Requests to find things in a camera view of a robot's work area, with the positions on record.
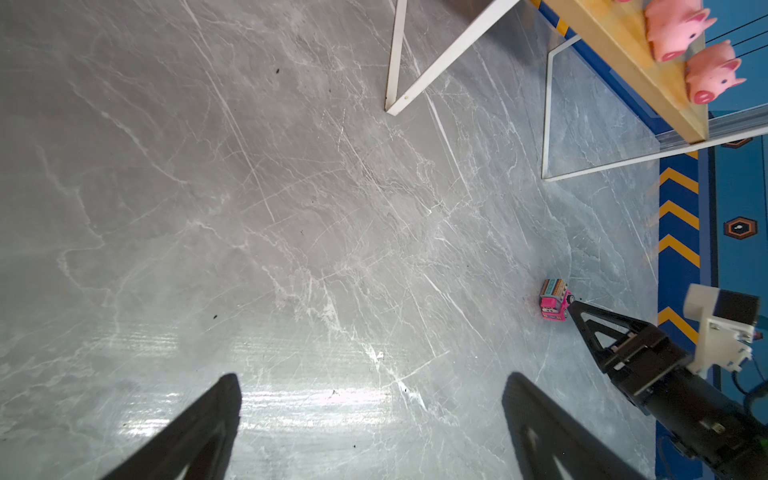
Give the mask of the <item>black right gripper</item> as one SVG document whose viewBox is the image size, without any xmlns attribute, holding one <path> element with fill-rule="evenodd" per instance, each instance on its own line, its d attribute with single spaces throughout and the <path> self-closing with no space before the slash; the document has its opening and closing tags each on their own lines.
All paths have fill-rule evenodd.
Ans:
<svg viewBox="0 0 768 480">
<path fill-rule="evenodd" d="M 644 414 L 695 409 L 687 366 L 693 355 L 650 323 L 575 301 L 568 313 L 593 360 Z"/>
</svg>

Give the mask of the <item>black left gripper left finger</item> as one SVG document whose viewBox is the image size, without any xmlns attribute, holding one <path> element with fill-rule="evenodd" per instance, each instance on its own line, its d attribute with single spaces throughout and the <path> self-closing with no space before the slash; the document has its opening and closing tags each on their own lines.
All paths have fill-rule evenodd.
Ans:
<svg viewBox="0 0 768 480">
<path fill-rule="evenodd" d="M 222 479 L 238 433 L 242 392 L 228 373 L 107 479 Z"/>
</svg>

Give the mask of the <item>pink pig toy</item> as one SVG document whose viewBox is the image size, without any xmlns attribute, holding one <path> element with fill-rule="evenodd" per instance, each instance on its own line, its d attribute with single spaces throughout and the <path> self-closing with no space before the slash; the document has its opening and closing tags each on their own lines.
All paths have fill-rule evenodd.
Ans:
<svg viewBox="0 0 768 480">
<path fill-rule="evenodd" d="M 730 40 L 712 45 L 686 62 L 685 82 L 688 99 L 696 105 L 707 105 L 722 93 L 746 82 L 737 77 L 742 60 L 736 57 Z"/>
<path fill-rule="evenodd" d="M 701 0 L 653 0 L 644 10 L 646 39 L 656 62 L 682 56 L 716 18 Z"/>
</svg>

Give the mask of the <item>pink toy car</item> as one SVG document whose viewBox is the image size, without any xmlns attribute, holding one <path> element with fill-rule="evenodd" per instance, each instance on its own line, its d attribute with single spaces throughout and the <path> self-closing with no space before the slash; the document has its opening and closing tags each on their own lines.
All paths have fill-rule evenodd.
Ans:
<svg viewBox="0 0 768 480">
<path fill-rule="evenodd" d="M 544 319 L 564 322 L 575 296 L 564 279 L 547 279 L 539 293 L 539 308 Z"/>
</svg>

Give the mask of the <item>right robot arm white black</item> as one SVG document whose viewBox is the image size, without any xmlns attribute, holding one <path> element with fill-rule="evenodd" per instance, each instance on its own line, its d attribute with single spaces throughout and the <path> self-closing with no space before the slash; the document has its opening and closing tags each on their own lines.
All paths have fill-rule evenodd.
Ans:
<svg viewBox="0 0 768 480">
<path fill-rule="evenodd" d="M 767 477 L 767 427 L 689 371 L 692 357 L 664 331 L 581 301 L 568 313 L 600 371 L 682 454 L 719 479 Z"/>
</svg>

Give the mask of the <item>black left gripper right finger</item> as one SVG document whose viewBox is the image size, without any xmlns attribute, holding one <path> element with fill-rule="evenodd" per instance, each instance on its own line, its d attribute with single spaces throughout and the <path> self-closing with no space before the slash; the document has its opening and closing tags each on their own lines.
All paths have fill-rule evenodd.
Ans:
<svg viewBox="0 0 768 480">
<path fill-rule="evenodd" d="M 501 399 L 524 479 L 640 479 L 642 475 L 520 372 Z"/>
</svg>

